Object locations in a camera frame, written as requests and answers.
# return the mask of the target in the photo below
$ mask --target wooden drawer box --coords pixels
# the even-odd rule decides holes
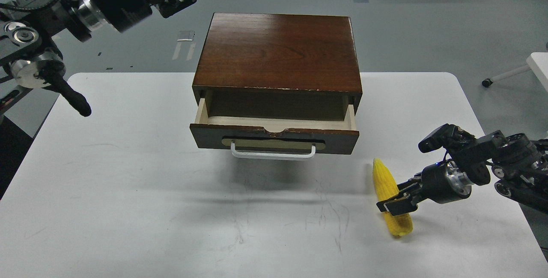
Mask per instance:
[[[215,13],[192,89],[200,148],[350,154],[360,135],[348,17]]]

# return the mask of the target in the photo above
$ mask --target robotic arm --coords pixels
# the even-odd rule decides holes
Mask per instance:
[[[427,198],[437,203],[466,199],[473,184],[489,184],[490,165],[500,179],[495,183],[499,194],[548,213],[548,140],[529,141],[524,134],[506,138],[500,131],[476,139],[458,126],[445,124],[419,143],[423,153],[441,147],[451,159],[429,165],[399,184],[397,196],[377,203],[381,212],[394,216],[413,212]]]
[[[7,73],[0,83],[15,79],[18,86],[0,99],[0,115],[27,94],[43,87],[60,93],[82,116],[91,108],[84,96],[63,80],[63,55],[51,37],[64,29],[78,40],[111,24],[124,32],[152,14],[155,6],[164,18],[196,0],[15,0],[0,4],[0,66]]]

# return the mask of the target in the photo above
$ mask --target caster wheel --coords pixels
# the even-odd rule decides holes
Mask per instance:
[[[491,81],[491,79],[487,78],[487,79],[482,81],[481,85],[483,85],[483,87],[490,87],[492,83],[493,83],[493,81]]]

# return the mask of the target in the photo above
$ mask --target white metal handle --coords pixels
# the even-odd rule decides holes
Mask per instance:
[[[276,153],[276,152],[242,152],[236,150],[236,144],[234,141],[230,143],[230,151],[237,158],[250,158],[250,159],[275,159],[275,160],[307,160],[316,154],[316,145],[312,144],[310,153],[307,154],[288,154],[288,153]]]

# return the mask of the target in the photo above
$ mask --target yellow corn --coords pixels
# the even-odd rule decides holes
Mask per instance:
[[[373,159],[373,183],[378,200],[386,200],[399,193],[398,185],[388,168],[380,161]],[[409,214],[392,216],[388,212],[382,213],[388,231],[395,237],[407,235],[413,231],[413,221]]]

